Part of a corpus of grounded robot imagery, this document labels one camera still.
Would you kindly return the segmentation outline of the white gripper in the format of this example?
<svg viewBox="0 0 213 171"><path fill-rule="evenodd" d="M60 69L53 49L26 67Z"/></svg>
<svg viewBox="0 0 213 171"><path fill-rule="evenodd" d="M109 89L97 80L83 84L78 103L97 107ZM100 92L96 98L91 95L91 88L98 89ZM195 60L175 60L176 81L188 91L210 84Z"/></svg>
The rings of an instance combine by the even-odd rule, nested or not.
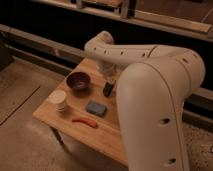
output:
<svg viewBox="0 0 213 171"><path fill-rule="evenodd" d="M116 76L116 66L107 62L98 62L97 69L107 82L114 82Z"/></svg>

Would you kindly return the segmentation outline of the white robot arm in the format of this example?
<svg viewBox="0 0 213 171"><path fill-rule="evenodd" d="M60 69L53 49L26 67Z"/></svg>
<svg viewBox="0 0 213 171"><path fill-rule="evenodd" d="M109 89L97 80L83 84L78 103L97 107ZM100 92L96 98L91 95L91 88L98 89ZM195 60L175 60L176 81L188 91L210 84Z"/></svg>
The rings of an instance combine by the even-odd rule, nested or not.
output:
<svg viewBox="0 0 213 171"><path fill-rule="evenodd" d="M205 77L200 55L176 46L116 45L107 31L84 51L104 74L122 68L116 104L129 171L190 171L182 113Z"/></svg>

